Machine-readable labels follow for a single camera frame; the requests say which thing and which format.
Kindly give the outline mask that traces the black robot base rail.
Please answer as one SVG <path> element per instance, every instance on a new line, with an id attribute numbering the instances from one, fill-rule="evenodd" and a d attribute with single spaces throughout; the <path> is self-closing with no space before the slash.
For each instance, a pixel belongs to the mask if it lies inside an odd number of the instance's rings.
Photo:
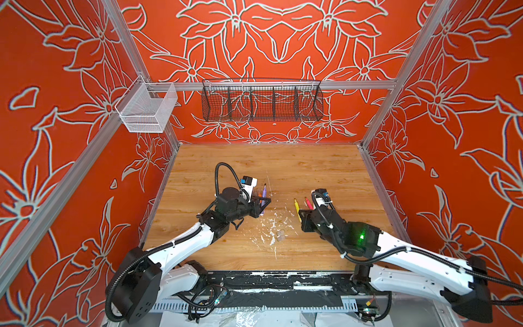
<path id="1" fill-rule="evenodd" d="M 351 271 L 211 271 L 200 277 L 190 296 L 214 285 L 225 288 L 227 295 L 219 308 L 344 308 L 354 299 L 362 307 L 367 301 L 382 307 L 388 295 L 354 286 Z"/>

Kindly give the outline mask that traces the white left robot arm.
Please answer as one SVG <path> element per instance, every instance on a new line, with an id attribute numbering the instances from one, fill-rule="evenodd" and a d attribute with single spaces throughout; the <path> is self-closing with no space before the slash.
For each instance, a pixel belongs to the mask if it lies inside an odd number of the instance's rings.
<path id="1" fill-rule="evenodd" d="M 227 187 L 200 214 L 189 230 L 158 247 L 130 250 L 106 287 L 105 314 L 112 322 L 134 324 L 159 300 L 196 287 L 204 269 L 182 262 L 212 245 L 246 216 L 258 218 L 271 198 Z"/>

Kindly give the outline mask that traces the purple highlighter pen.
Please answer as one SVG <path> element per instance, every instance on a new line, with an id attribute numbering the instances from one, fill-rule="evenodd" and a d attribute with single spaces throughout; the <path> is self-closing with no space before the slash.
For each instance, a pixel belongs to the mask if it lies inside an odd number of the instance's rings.
<path id="1" fill-rule="evenodd" d="M 266 186 L 266 183 L 264 184 L 264 187 L 263 187 L 263 190 L 262 190 L 262 197 L 265 198 L 267 196 L 267 186 Z M 261 205 L 264 205 L 265 204 L 265 200 L 262 200 L 261 201 Z"/>

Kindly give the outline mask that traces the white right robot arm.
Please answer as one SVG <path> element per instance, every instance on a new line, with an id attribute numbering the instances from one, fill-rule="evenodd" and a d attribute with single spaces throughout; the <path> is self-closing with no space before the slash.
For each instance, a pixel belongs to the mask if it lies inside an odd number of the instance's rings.
<path id="1" fill-rule="evenodd" d="M 355 284 L 430 298 L 474 322 L 493 321 L 485 260 L 430 252 L 367 223 L 346 222 L 325 205 L 301 209 L 298 215 L 303 232 L 316 232 L 343 259 L 356 264 Z"/>

